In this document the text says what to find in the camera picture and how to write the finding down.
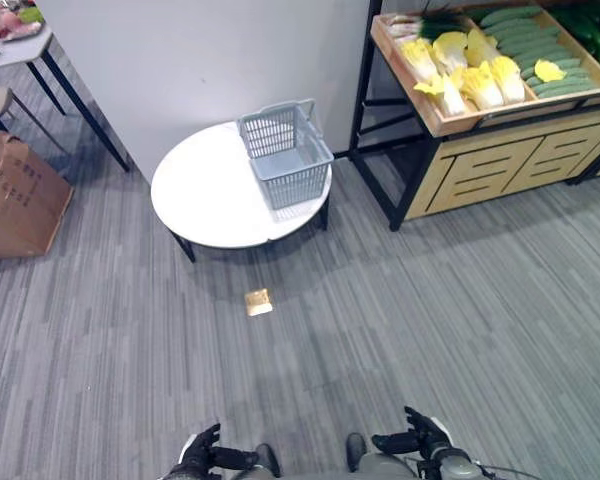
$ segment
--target small table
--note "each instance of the small table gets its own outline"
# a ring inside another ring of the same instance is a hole
[[[251,169],[235,122],[202,130],[160,162],[151,182],[158,217],[189,260],[192,243],[246,248],[278,240],[319,215],[327,228],[331,167],[322,195],[271,211]]]
[[[36,78],[47,96],[56,106],[58,111],[62,115],[65,115],[65,111],[60,105],[60,102],[58,102],[58,99],[49,88],[49,85],[47,85],[47,83],[44,81],[44,78],[42,78],[42,75],[33,64],[34,60],[37,58],[42,58],[42,61],[47,65],[47,67],[49,67],[49,70],[51,70],[53,76],[56,78],[58,83],[60,83],[60,86],[67,93],[73,104],[80,111],[96,135],[98,135],[102,143],[104,143],[104,145],[107,147],[107,150],[111,152],[111,155],[113,155],[122,169],[125,172],[128,172],[129,165],[127,165],[127,163],[123,160],[122,156],[118,153],[105,131],[98,124],[98,122],[96,122],[96,119],[93,117],[87,106],[84,104],[78,93],[75,91],[71,83],[69,83],[69,80],[64,73],[62,73],[62,70],[60,70],[60,67],[58,67],[58,64],[49,53],[49,44],[51,43],[52,37],[53,32],[51,31],[51,27],[45,24],[37,35],[23,38],[21,40],[13,40],[11,42],[0,42],[0,67],[15,65],[18,63],[26,63],[27,67],[29,67],[29,70]],[[7,130],[1,120],[0,130]]]

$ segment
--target vegetable display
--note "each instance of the vegetable display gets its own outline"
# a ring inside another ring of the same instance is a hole
[[[596,86],[581,60],[558,43],[559,27],[542,27],[533,17],[537,6],[491,9],[478,17],[480,26],[497,40],[499,52],[509,55],[522,70],[521,77],[538,98],[578,93]]]
[[[389,21],[394,38],[396,25],[408,25],[407,16],[397,15]],[[396,41],[418,81],[414,89],[431,96],[445,115],[467,113],[470,108],[465,99],[480,110],[524,101],[520,69],[495,49],[495,38],[485,37],[477,29],[469,34],[454,30],[431,42],[415,34],[415,29],[402,28],[403,35]]]
[[[555,7],[550,12],[600,63],[600,1]]]
[[[540,6],[426,10],[388,18],[387,27],[414,89],[446,116],[524,102],[529,89],[547,99],[598,88],[591,60]],[[600,62],[600,0],[553,7],[551,14]]]

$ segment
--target black glove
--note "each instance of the black glove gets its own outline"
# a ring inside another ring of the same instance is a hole
[[[229,470],[249,470],[258,461],[255,452],[243,452],[231,448],[214,447],[220,440],[220,424],[196,435],[184,452],[182,461],[171,470],[171,474],[186,473],[200,480],[221,480],[221,476],[210,473],[213,467]]]

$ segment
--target gray plastic basket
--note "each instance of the gray plastic basket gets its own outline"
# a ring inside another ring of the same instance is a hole
[[[322,194],[333,154],[311,123],[314,111],[315,101],[304,100],[272,105],[238,120],[251,166],[272,210]]]

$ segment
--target white wall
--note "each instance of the white wall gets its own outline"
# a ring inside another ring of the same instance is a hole
[[[191,133],[315,97],[346,149],[368,0],[39,0],[147,179]]]

